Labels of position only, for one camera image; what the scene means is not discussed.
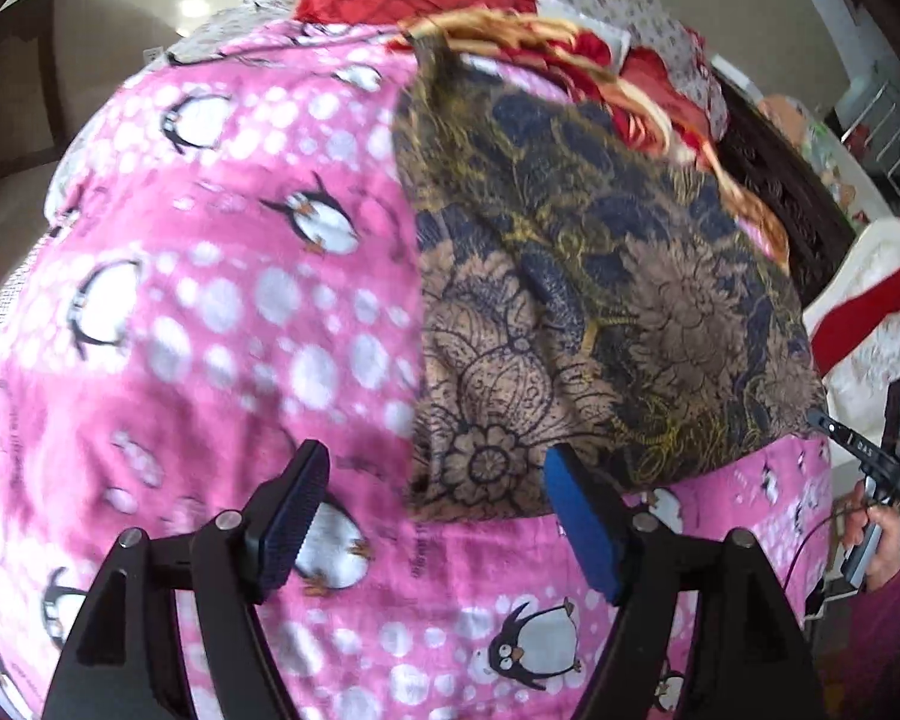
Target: person's hand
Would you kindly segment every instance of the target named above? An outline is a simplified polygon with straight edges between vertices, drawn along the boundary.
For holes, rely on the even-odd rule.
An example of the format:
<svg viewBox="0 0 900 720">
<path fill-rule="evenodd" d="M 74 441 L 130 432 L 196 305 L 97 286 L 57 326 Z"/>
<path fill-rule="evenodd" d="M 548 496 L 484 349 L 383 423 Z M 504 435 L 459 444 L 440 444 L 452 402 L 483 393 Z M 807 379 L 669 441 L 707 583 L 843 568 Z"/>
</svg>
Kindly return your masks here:
<svg viewBox="0 0 900 720">
<path fill-rule="evenodd" d="M 859 509 L 864 502 L 863 480 L 857 482 L 850 499 L 851 509 Z M 900 512 L 890 506 L 871 506 L 865 511 L 851 511 L 844 517 L 844 548 L 850 552 L 864 541 L 864 528 L 875 522 L 883 529 L 880 543 L 871 563 L 866 567 L 866 590 L 874 592 L 896 576 L 900 570 Z"/>
</svg>

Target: metal screw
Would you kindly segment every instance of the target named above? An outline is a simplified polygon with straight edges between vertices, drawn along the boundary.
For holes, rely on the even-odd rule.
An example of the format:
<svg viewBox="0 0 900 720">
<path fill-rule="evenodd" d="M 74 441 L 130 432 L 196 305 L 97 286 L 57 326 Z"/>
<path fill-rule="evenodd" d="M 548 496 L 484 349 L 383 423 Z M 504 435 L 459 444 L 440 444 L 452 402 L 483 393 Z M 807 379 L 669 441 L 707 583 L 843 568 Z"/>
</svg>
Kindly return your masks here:
<svg viewBox="0 0 900 720">
<path fill-rule="evenodd" d="M 240 512 L 234 512 L 232 509 L 227 512 L 220 512 L 217 514 L 217 518 L 214 520 L 214 523 L 217 525 L 221 531 L 232 531 L 244 519 L 241 517 Z"/>
<path fill-rule="evenodd" d="M 139 528 L 127 528 L 117 538 L 117 543 L 120 544 L 120 546 L 122 546 L 124 549 L 127 549 L 127 547 L 132 547 L 135 546 L 135 544 L 139 544 L 141 538 L 144 538 L 144 532 Z"/>
<path fill-rule="evenodd" d="M 756 545 L 756 536 L 746 528 L 734 528 L 730 531 L 730 538 L 738 547 L 749 549 Z"/>
<path fill-rule="evenodd" d="M 640 533 L 653 533 L 659 524 L 660 520 L 654 517 L 653 514 L 647 514 L 646 512 L 640 512 L 634 517 L 634 528 Z"/>
</svg>

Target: wall socket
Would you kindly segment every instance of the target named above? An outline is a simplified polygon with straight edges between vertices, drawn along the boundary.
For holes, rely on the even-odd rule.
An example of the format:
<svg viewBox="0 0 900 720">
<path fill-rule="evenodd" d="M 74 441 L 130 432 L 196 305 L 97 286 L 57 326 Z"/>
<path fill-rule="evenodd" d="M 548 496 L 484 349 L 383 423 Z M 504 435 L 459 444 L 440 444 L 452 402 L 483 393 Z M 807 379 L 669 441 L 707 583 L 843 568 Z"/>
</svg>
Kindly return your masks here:
<svg viewBox="0 0 900 720">
<path fill-rule="evenodd" d="M 144 49 L 144 67 L 163 55 L 163 46 L 154 46 L 152 49 Z"/>
</svg>

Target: floor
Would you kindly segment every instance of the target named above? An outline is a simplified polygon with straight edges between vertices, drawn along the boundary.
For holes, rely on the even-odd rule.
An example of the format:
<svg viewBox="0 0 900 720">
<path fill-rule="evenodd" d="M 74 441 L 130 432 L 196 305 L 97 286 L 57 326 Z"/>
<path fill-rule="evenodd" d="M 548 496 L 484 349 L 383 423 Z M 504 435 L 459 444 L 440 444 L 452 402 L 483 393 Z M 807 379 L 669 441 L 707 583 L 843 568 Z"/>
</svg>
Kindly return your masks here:
<svg viewBox="0 0 900 720">
<path fill-rule="evenodd" d="M 58 0 L 56 55 L 69 128 L 79 127 L 144 64 L 209 13 L 240 0 Z M 847 87 L 839 55 L 809 0 L 663 0 L 765 92 L 828 108 Z M 0 275 L 45 224 L 43 194 L 53 166 L 0 184 Z"/>
</svg>

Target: device handle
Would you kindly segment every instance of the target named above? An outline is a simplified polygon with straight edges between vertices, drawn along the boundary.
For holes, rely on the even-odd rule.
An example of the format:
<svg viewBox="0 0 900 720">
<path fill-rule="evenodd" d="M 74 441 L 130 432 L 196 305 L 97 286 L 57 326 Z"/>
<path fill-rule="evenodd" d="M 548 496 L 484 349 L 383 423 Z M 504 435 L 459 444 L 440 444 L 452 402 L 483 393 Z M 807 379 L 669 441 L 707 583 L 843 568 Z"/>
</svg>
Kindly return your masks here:
<svg viewBox="0 0 900 720">
<path fill-rule="evenodd" d="M 866 579 L 866 569 L 869 562 L 876 554 L 876 548 L 880 545 L 880 536 L 883 528 L 875 522 L 868 522 L 864 528 L 864 541 L 850 550 L 850 555 L 844 560 L 842 574 L 854 589 L 859 590 Z"/>
</svg>

